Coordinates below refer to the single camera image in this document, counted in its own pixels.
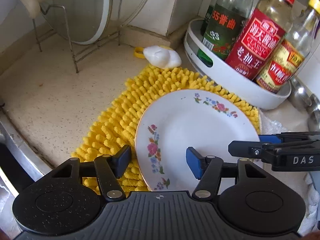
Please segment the plate rim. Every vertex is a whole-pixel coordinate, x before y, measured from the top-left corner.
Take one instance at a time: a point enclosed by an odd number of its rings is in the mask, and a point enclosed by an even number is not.
[[[165,97],[165,96],[167,96],[167,95],[169,95],[169,94],[172,94],[172,93],[175,93],[175,92],[179,92],[179,91],[185,91],[185,90],[193,90],[193,91],[200,91],[200,92],[204,92],[204,91],[205,91],[205,92],[209,92],[209,93],[211,93],[211,94],[215,94],[215,93],[212,93],[212,92],[207,91],[207,90],[200,90],[200,89],[181,89],[181,90],[175,90],[175,91],[169,92],[169,93],[165,94],[164,96],[159,97],[158,99],[163,98],[163,97]],[[144,114],[145,114],[146,111],[149,109],[149,107],[150,107],[155,101],[157,101],[158,99],[154,100],[154,101],[145,109],[145,111],[142,113],[142,116],[140,117],[139,122],[138,122],[138,125],[137,125],[136,134],[135,134],[135,137],[134,137],[134,151],[135,151],[136,158],[137,158],[137,162],[138,162],[138,168],[139,168],[139,171],[140,171],[140,174],[141,174],[141,177],[142,177],[143,181],[144,181],[145,184],[147,185],[148,190],[150,190],[151,192],[156,192],[156,191],[152,190],[152,188],[151,188],[150,185],[147,183],[147,181],[146,181],[146,179],[145,179],[145,177],[144,177],[144,175],[143,175],[143,173],[142,173],[142,170],[141,170],[140,165],[139,165],[138,155],[137,155],[137,143],[136,143],[136,142],[137,142],[138,128],[139,128],[139,125],[140,125],[140,123],[141,123],[141,120],[142,120]],[[239,111],[241,111],[241,113],[244,114],[244,116],[248,119],[249,123],[252,125],[254,131],[255,131],[256,134],[257,134],[257,138],[259,138],[259,135],[258,135],[258,133],[257,133],[257,130],[256,130],[255,127],[253,126],[253,124],[252,124],[252,122],[250,121],[250,119],[245,115],[245,113],[244,113],[239,107],[237,107],[236,105],[234,105],[234,106],[235,106],[236,108],[238,108]]]

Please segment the white plate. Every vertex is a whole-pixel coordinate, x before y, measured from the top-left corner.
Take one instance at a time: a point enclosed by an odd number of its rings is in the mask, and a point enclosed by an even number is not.
[[[141,174],[152,191],[188,190],[197,180],[186,162],[186,149],[225,162],[238,158],[228,152],[234,140],[259,141],[249,119],[228,100],[203,90],[179,90],[152,103],[136,133],[135,150]],[[222,179],[220,192],[234,185]]]

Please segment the white cloth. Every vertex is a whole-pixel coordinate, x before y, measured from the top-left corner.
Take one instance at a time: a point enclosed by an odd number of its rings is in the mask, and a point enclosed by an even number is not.
[[[260,111],[260,131],[261,134],[273,134],[289,132],[278,121],[272,121]],[[313,186],[312,179],[308,172],[277,172],[271,170],[270,164],[264,164],[263,169],[272,176],[279,179],[292,190],[297,192],[306,203],[306,214],[300,225],[298,233],[302,236],[317,230],[317,208],[319,202],[319,193]]]

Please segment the yellow loop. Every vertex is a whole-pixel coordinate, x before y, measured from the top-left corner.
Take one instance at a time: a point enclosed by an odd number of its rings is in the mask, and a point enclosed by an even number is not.
[[[135,55],[135,57],[138,57],[138,58],[146,58],[143,55],[143,47],[135,47],[133,54]]]

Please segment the yellow chenille mat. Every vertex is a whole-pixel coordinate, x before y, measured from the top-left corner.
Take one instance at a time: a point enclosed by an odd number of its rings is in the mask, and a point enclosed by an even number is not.
[[[143,112],[154,100],[167,93],[180,89],[201,89],[220,95],[243,111],[257,132],[260,132],[257,108],[216,85],[214,81],[207,82],[207,76],[200,78],[199,73],[187,68],[178,67],[170,71],[149,64],[138,76],[129,78],[125,85],[127,89],[112,101],[111,107],[101,112],[87,136],[83,137],[83,144],[71,156],[78,157],[81,162],[89,162],[100,155],[114,155],[123,145],[129,144],[132,148],[132,162],[118,180],[126,194],[134,190],[148,190],[139,171],[134,137]],[[83,183],[100,193],[96,178],[84,178]]]

